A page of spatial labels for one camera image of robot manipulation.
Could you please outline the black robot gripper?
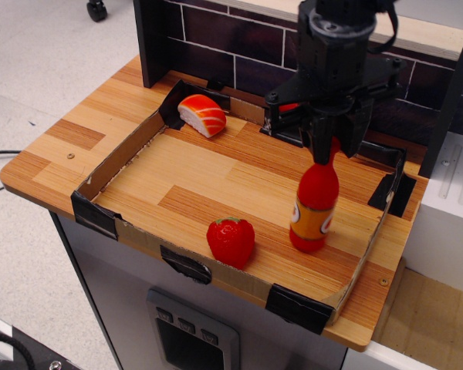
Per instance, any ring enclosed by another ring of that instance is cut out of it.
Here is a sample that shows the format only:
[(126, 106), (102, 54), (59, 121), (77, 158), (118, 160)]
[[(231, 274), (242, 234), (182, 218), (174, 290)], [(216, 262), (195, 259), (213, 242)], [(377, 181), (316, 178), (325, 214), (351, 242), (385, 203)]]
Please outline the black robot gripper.
[[(373, 101), (394, 96), (397, 90), (406, 63), (382, 57), (396, 38), (369, 45), (379, 13), (388, 15), (393, 31), (398, 30), (392, 1), (303, 1), (299, 5), (297, 70), (266, 94), (265, 129), (280, 133), (299, 126), (302, 144), (314, 163), (330, 161), (338, 116), (341, 151), (348, 158), (354, 156), (370, 125)], [(289, 103), (299, 106), (280, 113), (279, 106)]]

